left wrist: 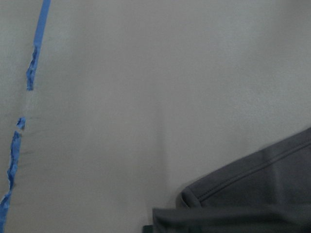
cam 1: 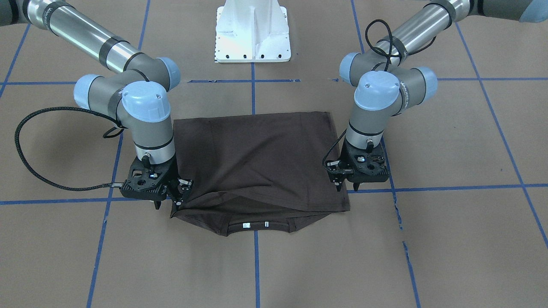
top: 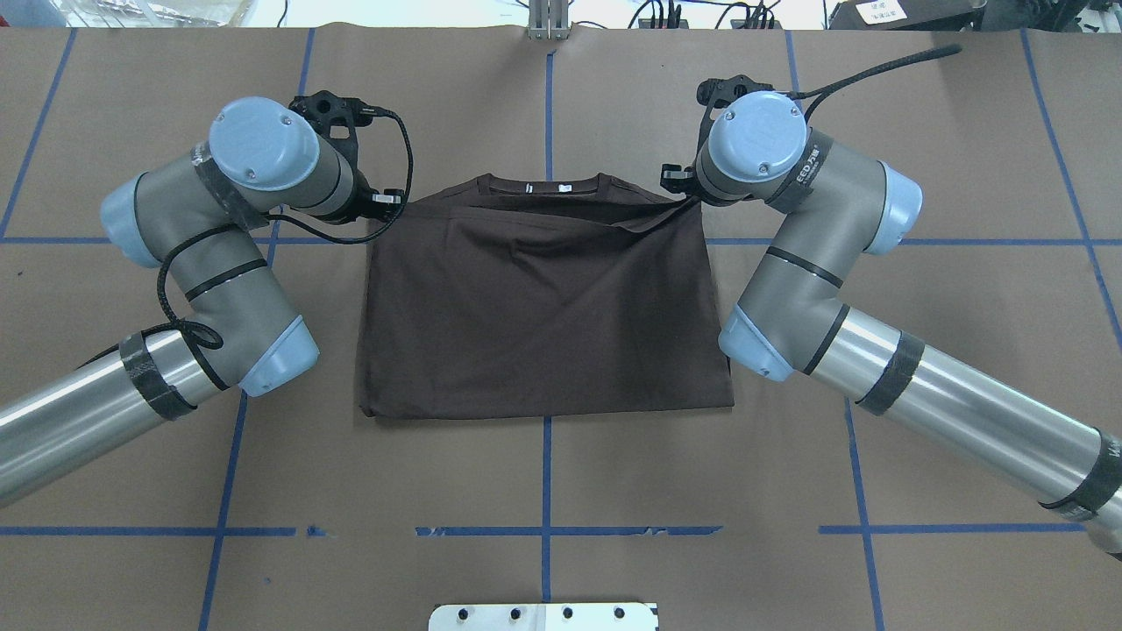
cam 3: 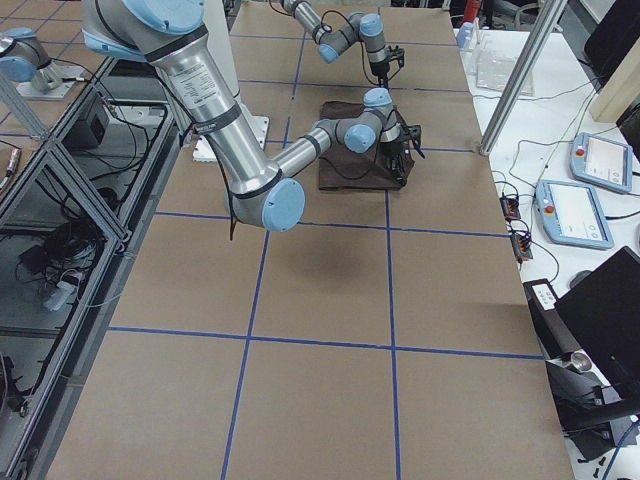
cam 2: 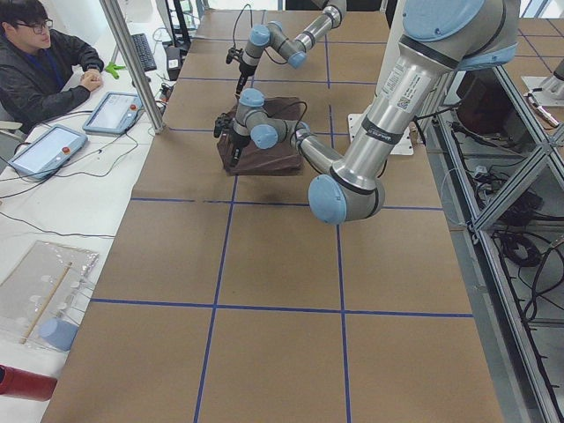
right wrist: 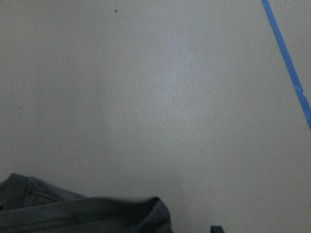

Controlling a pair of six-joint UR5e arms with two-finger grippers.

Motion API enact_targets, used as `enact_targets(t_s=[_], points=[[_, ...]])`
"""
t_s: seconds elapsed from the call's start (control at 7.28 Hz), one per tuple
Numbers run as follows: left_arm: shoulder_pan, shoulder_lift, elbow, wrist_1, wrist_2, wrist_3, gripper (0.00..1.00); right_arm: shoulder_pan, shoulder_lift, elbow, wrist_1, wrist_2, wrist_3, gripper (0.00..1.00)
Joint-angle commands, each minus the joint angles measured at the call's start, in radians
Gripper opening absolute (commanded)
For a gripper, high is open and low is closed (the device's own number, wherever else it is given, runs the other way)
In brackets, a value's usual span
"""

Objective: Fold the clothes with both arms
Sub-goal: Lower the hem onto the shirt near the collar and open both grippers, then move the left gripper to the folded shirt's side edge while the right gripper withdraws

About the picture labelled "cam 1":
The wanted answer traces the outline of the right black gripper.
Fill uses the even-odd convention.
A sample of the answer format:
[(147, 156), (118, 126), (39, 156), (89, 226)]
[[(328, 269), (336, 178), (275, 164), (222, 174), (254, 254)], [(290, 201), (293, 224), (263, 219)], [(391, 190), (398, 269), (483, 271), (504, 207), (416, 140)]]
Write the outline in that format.
[(180, 178), (175, 156), (164, 163), (152, 164), (149, 156), (145, 155), (133, 160), (128, 177), (119, 190), (126, 198), (154, 201), (156, 210), (170, 197), (172, 211), (178, 211), (189, 197), (193, 183), (191, 179)]

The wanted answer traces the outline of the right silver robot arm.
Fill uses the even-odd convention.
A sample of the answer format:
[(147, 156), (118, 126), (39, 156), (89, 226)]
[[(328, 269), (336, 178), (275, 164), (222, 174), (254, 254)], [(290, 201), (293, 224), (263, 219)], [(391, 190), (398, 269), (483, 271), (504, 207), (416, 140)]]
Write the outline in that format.
[[(159, 208), (170, 199), (178, 210), (190, 195), (193, 181), (182, 179), (176, 161), (172, 107), (168, 94), (180, 84), (178, 65), (170, 58), (152, 58), (126, 39), (84, 15), (65, 0), (3, 0), (1, 26), (28, 24), (52, 33), (112, 72), (86, 74), (74, 86), (75, 107), (45, 108), (24, 117), (15, 130), (15, 146), (22, 164), (37, 179), (67, 191), (118, 189), (131, 199), (152, 201)], [(128, 130), (135, 158), (120, 183), (67, 187), (39, 174), (22, 152), (23, 126), (38, 115), (54, 111), (86, 113), (110, 121), (105, 139)]]

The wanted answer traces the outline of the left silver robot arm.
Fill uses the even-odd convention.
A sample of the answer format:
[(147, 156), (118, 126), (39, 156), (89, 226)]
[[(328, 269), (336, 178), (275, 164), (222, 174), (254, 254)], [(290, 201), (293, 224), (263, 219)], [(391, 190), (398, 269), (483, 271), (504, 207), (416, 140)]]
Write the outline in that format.
[(329, 180), (341, 191), (345, 181), (358, 191), (362, 183), (386, 182), (391, 173), (381, 144), (390, 117), (431, 99), (438, 80), (430, 68), (401, 68), (411, 55), (432, 45), (438, 34), (471, 16), (541, 23), (547, 19), (545, 0), (431, 0), (409, 20), (372, 44), (369, 50), (350, 53), (340, 63), (342, 81), (355, 87), (354, 108), (336, 160), (323, 158)]

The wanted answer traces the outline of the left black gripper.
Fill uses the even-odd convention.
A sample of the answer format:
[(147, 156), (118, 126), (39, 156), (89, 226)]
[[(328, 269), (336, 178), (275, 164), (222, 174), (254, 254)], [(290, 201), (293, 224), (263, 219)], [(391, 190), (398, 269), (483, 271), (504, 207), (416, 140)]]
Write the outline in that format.
[(357, 192), (362, 183), (384, 183), (390, 178), (382, 145), (374, 148), (372, 142), (368, 142), (366, 149), (360, 149), (345, 140), (339, 158), (327, 160), (333, 148), (335, 145), (323, 156), (322, 165), (338, 192), (346, 180), (353, 183), (353, 190)]

